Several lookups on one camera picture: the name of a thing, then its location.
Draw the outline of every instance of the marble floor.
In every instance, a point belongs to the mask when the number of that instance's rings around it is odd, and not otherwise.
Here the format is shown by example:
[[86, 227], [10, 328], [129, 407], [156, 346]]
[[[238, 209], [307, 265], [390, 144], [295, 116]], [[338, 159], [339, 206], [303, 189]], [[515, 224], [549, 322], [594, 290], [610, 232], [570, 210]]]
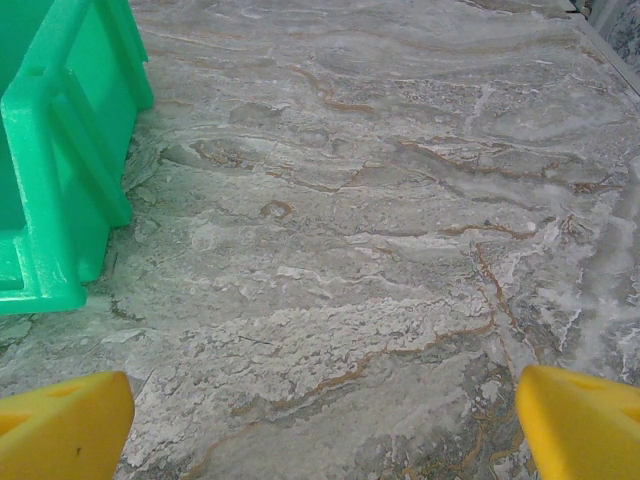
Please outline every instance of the marble floor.
[[557, 0], [133, 0], [157, 101], [86, 308], [144, 479], [533, 479], [528, 364], [640, 382], [639, 98]]

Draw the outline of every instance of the plastic crate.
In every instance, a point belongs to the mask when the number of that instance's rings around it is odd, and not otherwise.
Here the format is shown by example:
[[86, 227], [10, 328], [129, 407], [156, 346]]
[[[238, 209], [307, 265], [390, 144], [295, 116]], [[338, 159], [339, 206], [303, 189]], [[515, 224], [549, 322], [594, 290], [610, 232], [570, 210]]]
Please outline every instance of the plastic crate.
[[153, 104], [126, 0], [0, 0], [0, 314], [79, 308]]

